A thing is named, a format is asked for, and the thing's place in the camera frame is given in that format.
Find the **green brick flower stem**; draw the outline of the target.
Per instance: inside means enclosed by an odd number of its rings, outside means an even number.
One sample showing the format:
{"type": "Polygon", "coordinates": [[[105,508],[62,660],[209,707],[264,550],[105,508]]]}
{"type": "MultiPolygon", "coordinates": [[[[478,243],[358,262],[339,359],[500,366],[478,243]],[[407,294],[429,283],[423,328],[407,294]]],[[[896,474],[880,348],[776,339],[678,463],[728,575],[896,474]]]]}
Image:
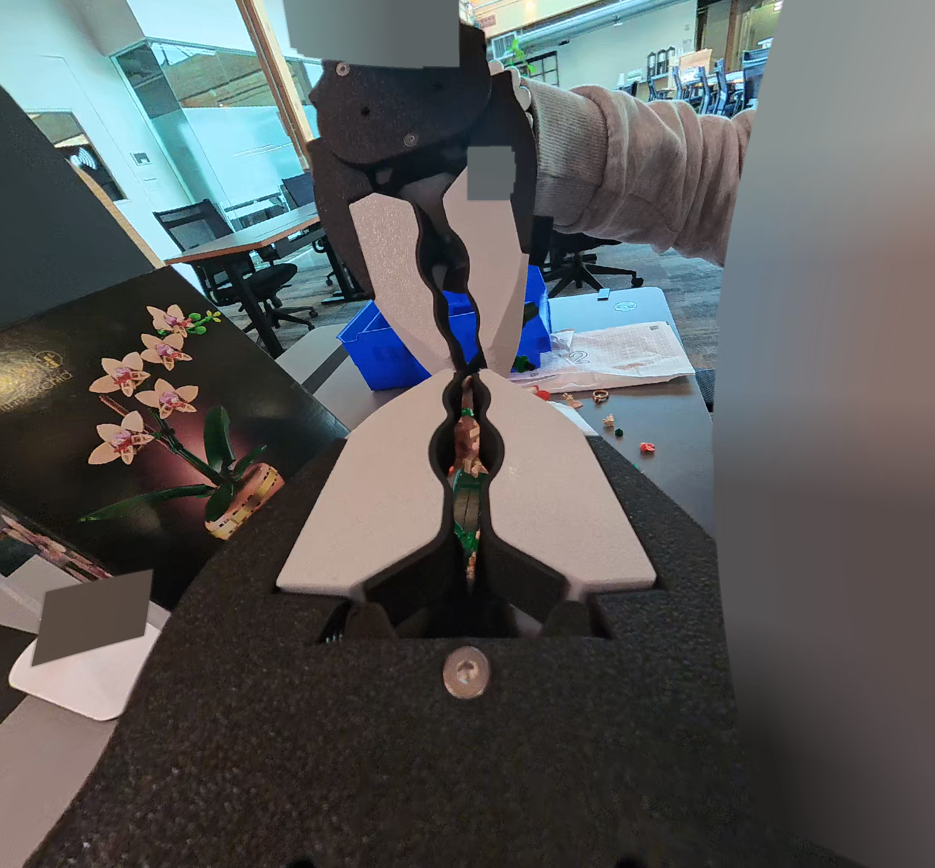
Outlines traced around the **green brick flower stem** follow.
{"type": "Polygon", "coordinates": [[[454,424],[454,461],[449,469],[453,497],[454,531],[462,547],[469,589],[476,581],[480,546],[482,491],[487,469],[481,460],[481,425],[475,416],[474,377],[461,383],[459,418],[454,424]]]}

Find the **person's right forearm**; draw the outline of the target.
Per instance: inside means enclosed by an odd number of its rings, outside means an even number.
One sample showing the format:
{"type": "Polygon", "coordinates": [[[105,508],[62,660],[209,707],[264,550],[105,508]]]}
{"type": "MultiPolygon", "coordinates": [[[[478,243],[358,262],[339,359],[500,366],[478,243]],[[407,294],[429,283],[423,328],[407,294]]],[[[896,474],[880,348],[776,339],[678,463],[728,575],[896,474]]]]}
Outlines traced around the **person's right forearm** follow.
{"type": "Polygon", "coordinates": [[[521,85],[537,146],[535,211],[556,231],[725,266],[755,110],[728,118],[600,87],[521,85]]]}

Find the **blue plastic bin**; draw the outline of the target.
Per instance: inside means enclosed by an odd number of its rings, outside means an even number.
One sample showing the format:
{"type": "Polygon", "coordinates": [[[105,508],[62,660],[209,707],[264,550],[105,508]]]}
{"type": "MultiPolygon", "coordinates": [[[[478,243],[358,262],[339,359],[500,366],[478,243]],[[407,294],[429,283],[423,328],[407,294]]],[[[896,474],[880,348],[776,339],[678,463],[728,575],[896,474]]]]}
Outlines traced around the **blue plastic bin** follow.
{"type": "MultiPolygon", "coordinates": [[[[467,295],[449,291],[444,295],[450,310],[450,329],[464,352],[465,360],[472,361],[478,353],[476,314],[467,295]]],[[[552,320],[546,285],[537,266],[528,268],[524,302],[534,304],[536,314],[523,326],[517,355],[538,366],[542,354],[551,350],[552,320]]],[[[374,391],[410,388],[429,376],[373,301],[357,313],[338,338],[374,391]]]]}

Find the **wooden ceiling beam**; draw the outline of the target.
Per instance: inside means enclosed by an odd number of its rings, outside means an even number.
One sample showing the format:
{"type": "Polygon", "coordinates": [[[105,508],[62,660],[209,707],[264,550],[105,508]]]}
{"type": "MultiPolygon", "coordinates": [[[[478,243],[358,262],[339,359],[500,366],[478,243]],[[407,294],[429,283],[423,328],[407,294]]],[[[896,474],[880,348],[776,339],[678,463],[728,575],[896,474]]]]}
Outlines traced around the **wooden ceiling beam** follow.
{"type": "Polygon", "coordinates": [[[300,167],[311,173],[312,131],[263,0],[235,0],[300,167]]]}

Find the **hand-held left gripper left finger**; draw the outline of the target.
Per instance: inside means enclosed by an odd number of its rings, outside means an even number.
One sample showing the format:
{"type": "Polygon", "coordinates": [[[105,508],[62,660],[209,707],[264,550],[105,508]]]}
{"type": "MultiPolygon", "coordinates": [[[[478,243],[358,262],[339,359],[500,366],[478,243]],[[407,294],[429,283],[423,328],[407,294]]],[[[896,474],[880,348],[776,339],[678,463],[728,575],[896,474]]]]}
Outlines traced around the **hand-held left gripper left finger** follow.
{"type": "Polygon", "coordinates": [[[347,437],[276,580],[288,593],[438,602],[466,586],[448,470],[461,385],[443,370],[347,437]]]}

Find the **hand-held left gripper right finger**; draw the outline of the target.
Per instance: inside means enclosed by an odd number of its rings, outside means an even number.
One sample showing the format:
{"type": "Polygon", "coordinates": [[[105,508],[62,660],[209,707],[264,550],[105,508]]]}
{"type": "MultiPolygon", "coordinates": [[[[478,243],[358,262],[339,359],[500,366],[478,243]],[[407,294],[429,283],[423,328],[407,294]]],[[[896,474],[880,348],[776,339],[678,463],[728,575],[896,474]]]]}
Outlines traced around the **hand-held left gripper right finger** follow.
{"type": "Polygon", "coordinates": [[[651,589],[656,572],[580,420],[492,371],[479,371],[475,388],[490,590],[507,602],[584,602],[651,589]]]}

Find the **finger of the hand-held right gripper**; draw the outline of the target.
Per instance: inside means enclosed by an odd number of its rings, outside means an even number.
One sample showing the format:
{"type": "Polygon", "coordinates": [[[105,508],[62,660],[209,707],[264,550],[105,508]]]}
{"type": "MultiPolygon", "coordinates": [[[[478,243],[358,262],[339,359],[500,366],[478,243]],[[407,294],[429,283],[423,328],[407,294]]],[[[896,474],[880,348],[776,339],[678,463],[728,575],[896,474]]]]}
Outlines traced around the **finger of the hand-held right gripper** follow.
{"type": "Polygon", "coordinates": [[[442,203],[450,229],[467,253],[467,293],[476,308],[478,347],[487,368],[509,373],[523,328],[528,257],[509,199],[472,200],[468,180],[464,170],[442,203]]]}
{"type": "Polygon", "coordinates": [[[415,205],[398,198],[362,198],[351,218],[373,299],[403,345],[428,372],[464,367],[463,353],[438,313],[447,305],[420,265],[423,223],[415,205]]]}

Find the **white numbered paper bag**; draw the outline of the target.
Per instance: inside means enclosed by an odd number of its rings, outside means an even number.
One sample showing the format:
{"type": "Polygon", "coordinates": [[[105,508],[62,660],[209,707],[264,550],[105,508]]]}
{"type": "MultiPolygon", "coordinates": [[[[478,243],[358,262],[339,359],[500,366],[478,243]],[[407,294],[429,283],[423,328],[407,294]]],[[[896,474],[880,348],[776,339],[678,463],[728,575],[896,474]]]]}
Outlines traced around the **white numbered paper bag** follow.
{"type": "Polygon", "coordinates": [[[663,384],[695,368],[665,321],[552,335],[553,347],[531,376],[549,392],[591,392],[663,384]]]}

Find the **silver ceiling duct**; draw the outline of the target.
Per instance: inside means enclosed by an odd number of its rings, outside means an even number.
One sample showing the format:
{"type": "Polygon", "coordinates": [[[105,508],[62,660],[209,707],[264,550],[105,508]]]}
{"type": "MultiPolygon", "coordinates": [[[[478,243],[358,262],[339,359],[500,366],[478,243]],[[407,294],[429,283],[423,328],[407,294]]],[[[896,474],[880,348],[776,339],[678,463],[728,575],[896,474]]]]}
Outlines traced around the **silver ceiling duct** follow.
{"type": "Polygon", "coordinates": [[[552,44],[687,0],[604,0],[512,33],[518,45],[552,44]]]}

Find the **wooden background table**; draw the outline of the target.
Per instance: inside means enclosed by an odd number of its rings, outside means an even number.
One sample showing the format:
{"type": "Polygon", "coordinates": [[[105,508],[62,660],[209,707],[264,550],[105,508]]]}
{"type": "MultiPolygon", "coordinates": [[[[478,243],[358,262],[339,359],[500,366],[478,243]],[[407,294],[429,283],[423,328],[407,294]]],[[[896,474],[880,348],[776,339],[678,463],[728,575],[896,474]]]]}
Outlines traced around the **wooden background table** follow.
{"type": "Polygon", "coordinates": [[[164,259],[164,265],[196,264],[257,251],[316,228],[320,224],[321,219],[317,209],[309,204],[274,219],[264,220],[244,230],[235,231],[220,239],[199,245],[193,250],[164,259]]]}

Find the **black orchid picture box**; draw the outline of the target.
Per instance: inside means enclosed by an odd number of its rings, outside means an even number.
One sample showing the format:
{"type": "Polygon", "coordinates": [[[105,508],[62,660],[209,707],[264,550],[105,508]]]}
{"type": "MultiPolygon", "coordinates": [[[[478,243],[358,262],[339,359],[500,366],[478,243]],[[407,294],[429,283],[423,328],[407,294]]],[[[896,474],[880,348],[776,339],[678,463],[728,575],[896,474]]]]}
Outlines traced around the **black orchid picture box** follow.
{"type": "Polygon", "coordinates": [[[176,271],[2,328],[2,505],[173,609],[348,430],[176,271]]]}

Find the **black office chair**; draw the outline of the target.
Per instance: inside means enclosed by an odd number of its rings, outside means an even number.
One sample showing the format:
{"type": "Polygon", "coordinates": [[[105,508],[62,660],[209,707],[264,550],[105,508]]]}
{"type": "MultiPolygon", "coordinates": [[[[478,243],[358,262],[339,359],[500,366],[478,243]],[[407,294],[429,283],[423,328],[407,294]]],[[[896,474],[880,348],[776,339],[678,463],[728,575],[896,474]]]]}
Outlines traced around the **black office chair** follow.
{"type": "Polygon", "coordinates": [[[635,270],[609,267],[599,264],[597,250],[602,246],[617,246],[619,239],[603,239],[585,233],[563,233],[553,229],[546,253],[546,264],[542,277],[546,284],[554,286],[548,297],[555,299],[568,288],[581,290],[587,286],[600,292],[603,287],[600,277],[629,277],[630,287],[639,289],[644,280],[635,270]]]}
{"type": "Polygon", "coordinates": [[[277,337],[281,321],[314,329],[310,307],[303,317],[282,310],[278,294],[298,273],[289,263],[257,269],[251,254],[320,225],[318,211],[307,205],[264,220],[241,231],[232,231],[210,200],[154,213],[162,229],[180,250],[166,259],[170,265],[190,265],[209,301],[220,309],[237,306],[250,319],[268,354],[277,358],[284,348],[277,337]]]}

